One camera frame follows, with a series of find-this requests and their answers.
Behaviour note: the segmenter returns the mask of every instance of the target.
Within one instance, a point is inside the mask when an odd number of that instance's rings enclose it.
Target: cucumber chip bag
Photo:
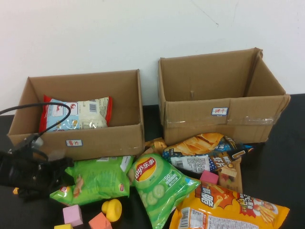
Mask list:
[[[162,229],[172,209],[200,185],[158,154],[141,156],[128,176],[141,197],[153,229]]]
[[[65,170],[74,177],[75,185],[62,187],[51,193],[50,198],[71,206],[129,196],[127,172],[132,160],[132,156],[112,156],[76,161],[74,167]]]

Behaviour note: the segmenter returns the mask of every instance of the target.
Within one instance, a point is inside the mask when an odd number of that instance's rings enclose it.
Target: black table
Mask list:
[[[145,140],[162,136],[158,106],[144,106]],[[305,228],[305,94],[292,95],[288,108],[272,129],[269,140],[255,155],[242,161],[244,193],[259,199],[286,206],[290,213],[281,228]],[[0,117],[0,149],[8,150],[6,137],[12,116]],[[23,202],[12,194],[12,188],[0,187],[1,229],[53,229],[63,224],[62,204],[43,199]],[[122,218],[114,229],[151,229],[140,197],[131,188],[129,198],[120,198]],[[75,229],[89,229],[88,221],[101,211],[102,202],[81,207],[84,225]]]

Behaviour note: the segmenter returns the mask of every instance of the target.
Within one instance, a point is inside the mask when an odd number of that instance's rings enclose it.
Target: cardboard box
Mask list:
[[[41,151],[52,158],[74,160],[102,156],[137,155],[144,150],[144,128],[139,70],[28,78],[19,105],[43,102],[43,95],[66,102],[112,96],[108,128],[47,132]],[[17,110],[9,138],[16,145],[38,132],[42,107]],[[81,140],[82,146],[67,146]]]
[[[264,142],[290,95],[258,48],[159,60],[159,107],[171,146],[219,132],[243,143]]]

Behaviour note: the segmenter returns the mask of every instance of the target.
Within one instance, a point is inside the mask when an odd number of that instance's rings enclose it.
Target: pink block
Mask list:
[[[62,209],[65,224],[71,224],[76,227],[82,224],[81,209],[78,205],[73,205]]]
[[[98,214],[96,217],[89,221],[91,229],[112,229],[109,220],[103,213]]]
[[[204,170],[200,177],[200,180],[217,185],[218,175]]]

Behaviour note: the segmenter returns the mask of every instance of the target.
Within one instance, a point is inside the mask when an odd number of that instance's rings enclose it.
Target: snack bag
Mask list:
[[[277,229],[288,208],[201,182],[177,206],[170,229]]]
[[[93,99],[80,102],[62,102],[44,96],[44,102],[63,103],[71,108],[71,114],[62,123],[53,127],[51,131],[78,130],[107,127],[112,114],[112,98]],[[44,131],[49,126],[63,119],[68,109],[59,105],[46,105],[43,108],[39,131]]]
[[[162,155],[163,150],[167,147],[163,138],[159,137],[152,141],[145,142],[145,151],[141,155],[145,154],[160,154]]]
[[[167,147],[163,158],[177,168],[200,174],[204,170],[214,172],[225,165],[233,166],[232,161],[252,149],[222,134],[206,133]]]
[[[128,176],[139,192],[153,229],[162,229],[172,209],[200,184],[158,154],[141,156]]]
[[[243,193],[242,173],[240,170],[240,163],[242,159],[232,162],[234,167],[224,166],[218,170],[218,184],[227,189]]]
[[[101,199],[129,196],[127,172],[132,156],[112,156],[76,161],[65,170],[74,177],[75,185],[62,187],[50,197],[66,205],[84,205]]]

